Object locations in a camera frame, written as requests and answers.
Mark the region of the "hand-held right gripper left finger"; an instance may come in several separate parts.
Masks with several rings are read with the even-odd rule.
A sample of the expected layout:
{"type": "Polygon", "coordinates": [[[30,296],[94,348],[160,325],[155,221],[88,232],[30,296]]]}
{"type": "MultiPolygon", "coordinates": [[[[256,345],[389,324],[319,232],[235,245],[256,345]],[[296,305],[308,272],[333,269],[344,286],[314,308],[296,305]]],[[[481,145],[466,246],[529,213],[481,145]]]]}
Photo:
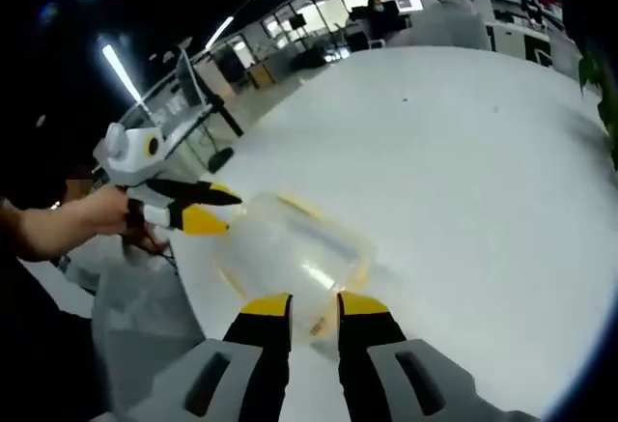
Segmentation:
{"type": "Polygon", "coordinates": [[[243,306],[221,340],[207,339],[158,379],[160,421],[277,421],[289,382],[292,299],[243,306]]]}

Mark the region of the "person's left hand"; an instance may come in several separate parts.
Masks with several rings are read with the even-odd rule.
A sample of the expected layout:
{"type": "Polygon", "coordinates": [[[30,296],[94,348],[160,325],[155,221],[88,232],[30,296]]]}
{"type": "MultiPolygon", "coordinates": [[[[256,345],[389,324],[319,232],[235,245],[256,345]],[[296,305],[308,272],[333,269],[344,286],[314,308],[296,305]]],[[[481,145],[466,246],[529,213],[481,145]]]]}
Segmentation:
{"type": "Polygon", "coordinates": [[[162,254],[168,242],[158,239],[151,225],[129,223],[128,197],[113,184],[107,184],[74,203],[86,228],[94,235],[119,235],[127,244],[150,254],[162,254]]]}

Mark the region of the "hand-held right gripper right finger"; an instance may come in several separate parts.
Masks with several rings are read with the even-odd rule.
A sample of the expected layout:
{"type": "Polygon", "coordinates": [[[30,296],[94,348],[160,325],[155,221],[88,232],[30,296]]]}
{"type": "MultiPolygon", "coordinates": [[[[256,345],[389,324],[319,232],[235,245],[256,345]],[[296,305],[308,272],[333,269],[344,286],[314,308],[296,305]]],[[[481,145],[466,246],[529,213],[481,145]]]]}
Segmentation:
{"type": "Polygon", "coordinates": [[[338,302],[339,380],[352,421],[484,421],[473,377],[361,294],[338,302]]]}

